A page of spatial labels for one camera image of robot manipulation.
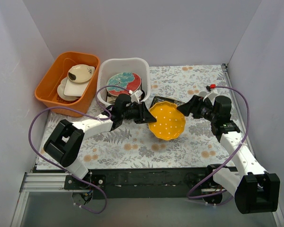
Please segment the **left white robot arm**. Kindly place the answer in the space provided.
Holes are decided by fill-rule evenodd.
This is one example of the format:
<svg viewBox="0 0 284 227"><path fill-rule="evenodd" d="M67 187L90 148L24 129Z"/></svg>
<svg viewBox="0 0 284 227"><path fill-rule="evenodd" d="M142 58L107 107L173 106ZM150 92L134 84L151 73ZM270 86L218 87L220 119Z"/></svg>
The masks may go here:
<svg viewBox="0 0 284 227"><path fill-rule="evenodd" d="M91 177L87 167L78 158L83 140L115 130L124 119L133 120L136 124L157 121L144 102L132 102L129 95L121 94L113 105L95 118L79 122L61 120L46 141L44 151L75 176L75 184L79 188L87 189L91 185Z"/></svg>

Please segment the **yellow plate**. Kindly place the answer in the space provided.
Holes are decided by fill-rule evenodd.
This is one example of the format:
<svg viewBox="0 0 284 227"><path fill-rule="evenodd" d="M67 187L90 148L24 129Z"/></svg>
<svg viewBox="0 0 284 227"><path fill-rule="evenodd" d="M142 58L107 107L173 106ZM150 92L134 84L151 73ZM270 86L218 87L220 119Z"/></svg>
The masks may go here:
<svg viewBox="0 0 284 227"><path fill-rule="evenodd" d="M156 103L150 108L150 113L156 122L148 123L148 127L157 138L173 140L183 133L186 120L176 104L167 101Z"/></svg>

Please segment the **square floral ceramic plate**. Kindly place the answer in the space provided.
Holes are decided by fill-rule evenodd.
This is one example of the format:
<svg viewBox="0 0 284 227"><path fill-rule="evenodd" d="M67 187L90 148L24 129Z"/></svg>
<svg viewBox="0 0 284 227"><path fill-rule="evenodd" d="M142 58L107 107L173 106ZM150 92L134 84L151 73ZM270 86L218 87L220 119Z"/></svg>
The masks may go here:
<svg viewBox="0 0 284 227"><path fill-rule="evenodd" d="M145 96L145 92L143 90L136 90L130 94L131 102L139 103ZM115 100L117 99L116 96L112 96L109 93L107 93L106 102L110 104L114 104Z"/></svg>

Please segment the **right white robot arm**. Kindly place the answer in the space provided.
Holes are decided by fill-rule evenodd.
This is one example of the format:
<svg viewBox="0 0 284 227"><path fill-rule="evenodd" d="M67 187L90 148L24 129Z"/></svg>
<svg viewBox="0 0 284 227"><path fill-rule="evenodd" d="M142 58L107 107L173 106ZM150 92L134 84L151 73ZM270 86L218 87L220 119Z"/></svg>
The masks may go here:
<svg viewBox="0 0 284 227"><path fill-rule="evenodd" d="M211 123L211 131L218 142L227 150L229 158L221 165L207 167L208 173L188 193L205 183L210 188L221 185L235 199L242 214L275 212L278 207L280 179L269 173L257 162L249 148L244 145L246 138L236 123L231 120L231 99L217 96L212 103L208 98L193 96L190 101L177 109L193 118L204 118Z"/></svg>

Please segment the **red plate teal flower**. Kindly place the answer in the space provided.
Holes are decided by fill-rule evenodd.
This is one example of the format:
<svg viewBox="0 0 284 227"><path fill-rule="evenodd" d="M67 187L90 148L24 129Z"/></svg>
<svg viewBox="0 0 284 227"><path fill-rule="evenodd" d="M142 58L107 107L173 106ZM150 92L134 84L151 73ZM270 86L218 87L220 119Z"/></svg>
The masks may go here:
<svg viewBox="0 0 284 227"><path fill-rule="evenodd" d="M140 88L142 79L133 72L121 72L112 76L107 82L107 92L112 96L128 94L128 91L136 91Z"/></svg>

